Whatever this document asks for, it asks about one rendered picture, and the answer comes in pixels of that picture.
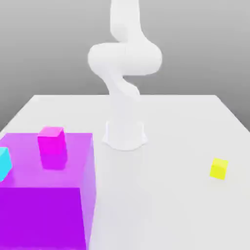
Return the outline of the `small cyan cube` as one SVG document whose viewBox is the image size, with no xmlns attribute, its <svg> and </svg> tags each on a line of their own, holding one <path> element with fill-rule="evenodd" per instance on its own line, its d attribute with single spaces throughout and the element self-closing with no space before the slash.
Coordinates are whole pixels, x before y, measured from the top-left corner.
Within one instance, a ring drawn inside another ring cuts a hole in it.
<svg viewBox="0 0 250 250">
<path fill-rule="evenodd" d="M 7 147 L 0 147 L 0 182 L 8 175 L 12 168 L 11 158 Z"/>
</svg>

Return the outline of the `small yellow cube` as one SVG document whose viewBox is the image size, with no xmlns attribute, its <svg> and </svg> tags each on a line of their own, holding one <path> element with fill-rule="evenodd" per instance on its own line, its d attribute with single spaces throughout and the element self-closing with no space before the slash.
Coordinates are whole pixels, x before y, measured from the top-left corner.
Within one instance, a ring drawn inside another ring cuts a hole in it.
<svg viewBox="0 0 250 250">
<path fill-rule="evenodd" d="M 210 177 L 224 180 L 229 162 L 219 158 L 214 158 L 210 169 Z"/>
</svg>

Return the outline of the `small magenta cube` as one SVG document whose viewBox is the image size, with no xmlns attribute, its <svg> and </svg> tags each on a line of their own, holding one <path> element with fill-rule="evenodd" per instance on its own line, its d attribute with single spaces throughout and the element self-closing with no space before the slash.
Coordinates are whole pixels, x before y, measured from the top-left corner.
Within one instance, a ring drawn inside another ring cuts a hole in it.
<svg viewBox="0 0 250 250">
<path fill-rule="evenodd" d="M 67 148 L 63 127 L 46 126 L 38 133 L 42 167 L 61 170 L 67 162 Z"/>
</svg>

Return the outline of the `large purple box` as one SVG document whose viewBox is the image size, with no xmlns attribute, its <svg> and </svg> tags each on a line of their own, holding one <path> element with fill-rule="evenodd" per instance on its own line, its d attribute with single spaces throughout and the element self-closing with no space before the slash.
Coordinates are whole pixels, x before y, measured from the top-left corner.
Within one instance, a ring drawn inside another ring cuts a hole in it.
<svg viewBox="0 0 250 250">
<path fill-rule="evenodd" d="M 34 133 L 7 133 L 12 169 L 0 182 L 1 250 L 89 250 L 96 203 L 93 136 L 66 133 L 67 161 L 40 158 Z"/>
</svg>

